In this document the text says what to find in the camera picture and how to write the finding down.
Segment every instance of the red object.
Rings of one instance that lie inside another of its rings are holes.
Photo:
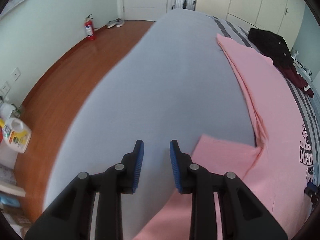
[[[94,27],[93,22],[90,19],[93,19],[90,17],[91,14],[85,19],[84,28],[85,28],[85,34],[87,35],[87,39],[89,41],[93,41],[96,39],[96,36],[94,35]]]

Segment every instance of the white plastic container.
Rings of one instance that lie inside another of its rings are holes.
[[[31,138],[30,128],[18,118],[0,119],[3,140],[12,149],[24,153]]]

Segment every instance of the wooden floor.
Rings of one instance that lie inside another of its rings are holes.
[[[24,122],[32,137],[14,173],[26,191],[22,207],[31,221],[42,212],[46,185],[63,138],[84,100],[101,78],[141,39],[153,22],[128,21],[83,42],[42,83],[26,105]]]

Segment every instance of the electrical outlet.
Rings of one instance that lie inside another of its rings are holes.
[[[6,81],[6,82],[2,85],[2,87],[0,88],[1,93],[5,96],[5,95],[9,92],[10,88],[11,88],[11,87],[9,86],[8,82]]]
[[[11,76],[14,81],[16,81],[20,75],[21,75],[21,72],[17,67],[11,73]]]

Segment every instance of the fire extinguisher label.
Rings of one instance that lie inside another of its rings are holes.
[[[85,27],[85,33],[87,34],[87,37],[93,36],[92,26],[86,26]]]

